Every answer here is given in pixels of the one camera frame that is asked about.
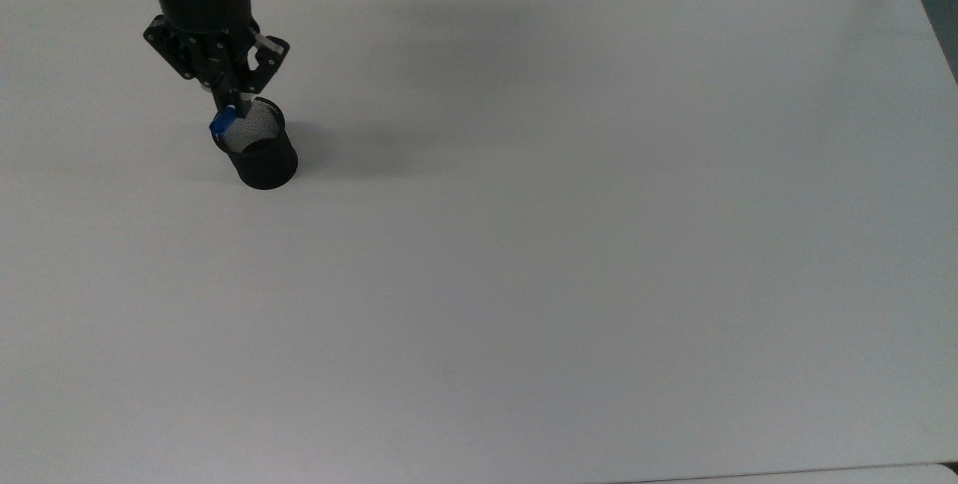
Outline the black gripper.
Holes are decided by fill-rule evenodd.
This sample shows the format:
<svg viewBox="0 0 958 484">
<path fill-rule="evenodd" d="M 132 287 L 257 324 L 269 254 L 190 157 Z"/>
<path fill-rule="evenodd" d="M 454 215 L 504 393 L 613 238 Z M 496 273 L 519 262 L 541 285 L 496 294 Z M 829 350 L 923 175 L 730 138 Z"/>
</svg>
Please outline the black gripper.
<svg viewBox="0 0 958 484">
<path fill-rule="evenodd" d="M 216 109 L 247 115 L 290 44 L 258 31 L 251 0 L 158 1 L 162 14 L 144 30 L 144 40 L 180 77 L 198 82 Z"/>
</svg>

